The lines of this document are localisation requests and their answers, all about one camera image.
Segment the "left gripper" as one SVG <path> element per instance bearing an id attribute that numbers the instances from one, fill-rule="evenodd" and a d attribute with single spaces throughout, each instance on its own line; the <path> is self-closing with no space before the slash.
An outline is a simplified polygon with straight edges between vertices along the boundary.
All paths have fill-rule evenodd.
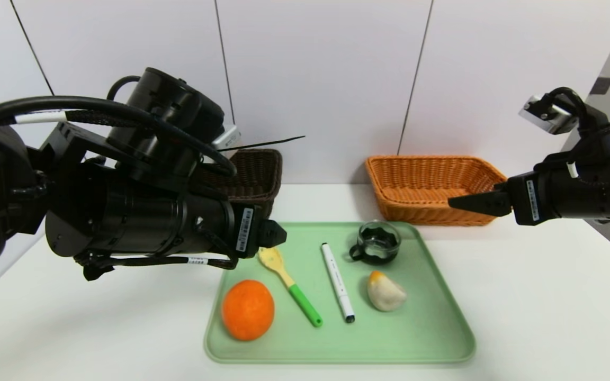
<path id="1" fill-rule="evenodd" d="M 217 253 L 230 259 L 256 255 L 257 227 L 260 248 L 275 248 L 288 235 L 278 222 L 261 221 L 256 205 L 194 194 L 188 195 L 188 222 L 189 253 Z"/>

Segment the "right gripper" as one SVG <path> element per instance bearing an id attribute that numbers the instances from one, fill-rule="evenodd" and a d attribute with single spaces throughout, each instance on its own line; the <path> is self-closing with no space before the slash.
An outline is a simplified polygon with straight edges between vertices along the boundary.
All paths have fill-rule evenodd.
<path id="1" fill-rule="evenodd" d="M 610 219 L 610 157 L 576 162 L 571 178 L 568 152 L 545 157 L 533 170 L 495 184 L 489 192 L 448 198 L 453 209 L 501 217 L 514 210 L 516 222 L 537 226 L 552 219 Z"/>

